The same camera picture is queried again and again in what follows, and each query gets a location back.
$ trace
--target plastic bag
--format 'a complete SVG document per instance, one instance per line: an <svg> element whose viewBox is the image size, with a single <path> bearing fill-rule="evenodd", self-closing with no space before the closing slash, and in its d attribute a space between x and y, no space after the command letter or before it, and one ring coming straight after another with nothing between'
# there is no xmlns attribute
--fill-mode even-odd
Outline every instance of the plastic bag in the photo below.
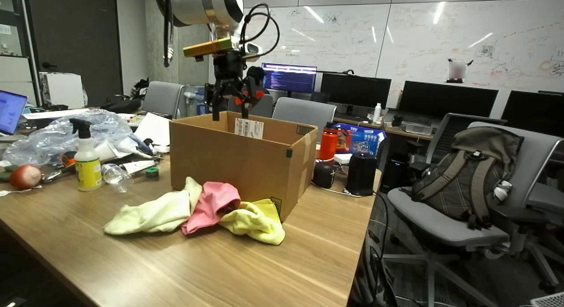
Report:
<svg viewBox="0 0 564 307"><path fill-rule="evenodd" d="M68 151L76 151L78 147L78 132L72 133L70 118L80 118L93 123L90 126L90 134L94 139L94 147L104 140L117 145L133 134L127 122L119 115L107 110L94 109L51 122L46 128L30 134L28 138L13 143L6 149L2 158L14 165L62 165L61 155Z"/></svg>

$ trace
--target spray nozzle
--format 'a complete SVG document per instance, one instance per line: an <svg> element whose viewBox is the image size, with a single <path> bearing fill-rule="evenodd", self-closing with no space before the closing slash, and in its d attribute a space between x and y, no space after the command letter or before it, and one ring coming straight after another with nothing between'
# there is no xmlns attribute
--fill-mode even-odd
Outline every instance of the spray nozzle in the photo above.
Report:
<svg viewBox="0 0 564 307"><path fill-rule="evenodd" d="M78 130L78 138L90 138L90 125L92 122L81 120L79 118L70 118L69 122L72 123L72 133Z"/></svg>

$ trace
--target door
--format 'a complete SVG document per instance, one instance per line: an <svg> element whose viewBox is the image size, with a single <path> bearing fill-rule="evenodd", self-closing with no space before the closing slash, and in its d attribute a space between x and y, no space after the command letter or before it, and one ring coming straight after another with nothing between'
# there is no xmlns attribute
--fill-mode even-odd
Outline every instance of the door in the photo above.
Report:
<svg viewBox="0 0 564 307"><path fill-rule="evenodd" d="M30 0L40 71L82 76L88 105L122 94L115 0Z"/></svg>

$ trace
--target pink cloth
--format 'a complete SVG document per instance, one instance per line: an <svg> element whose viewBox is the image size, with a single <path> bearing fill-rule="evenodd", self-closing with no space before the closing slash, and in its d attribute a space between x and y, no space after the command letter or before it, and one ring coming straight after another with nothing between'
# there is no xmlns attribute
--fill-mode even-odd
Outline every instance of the pink cloth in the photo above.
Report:
<svg viewBox="0 0 564 307"><path fill-rule="evenodd" d="M197 229L213 226L219 222L220 215L239 207L241 197L237 188L229 183L206 182L194 208L194 212L182 224L182 233L189 235Z"/></svg>

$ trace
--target microfiber cloth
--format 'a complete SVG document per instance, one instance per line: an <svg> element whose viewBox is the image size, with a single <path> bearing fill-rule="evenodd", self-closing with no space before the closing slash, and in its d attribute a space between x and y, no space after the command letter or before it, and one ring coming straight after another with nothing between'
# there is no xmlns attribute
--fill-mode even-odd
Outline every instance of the microfiber cloth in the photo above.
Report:
<svg viewBox="0 0 564 307"><path fill-rule="evenodd" d="M104 232L123 235L136 232L169 232L185 222L196 208L202 192L191 177L181 191L165 193L157 200L142 205L123 206L115 217L104 227Z"/></svg>
<svg viewBox="0 0 564 307"><path fill-rule="evenodd" d="M220 215L239 207L241 197L237 188L229 183L206 182L190 219L182 225L182 233L189 235L196 230L213 226Z"/></svg>
<svg viewBox="0 0 564 307"><path fill-rule="evenodd" d="M243 201L239 209L224 215L219 224L233 234L246 234L252 239L268 244L278 245L286 236L276 206L270 199L254 203Z"/></svg>

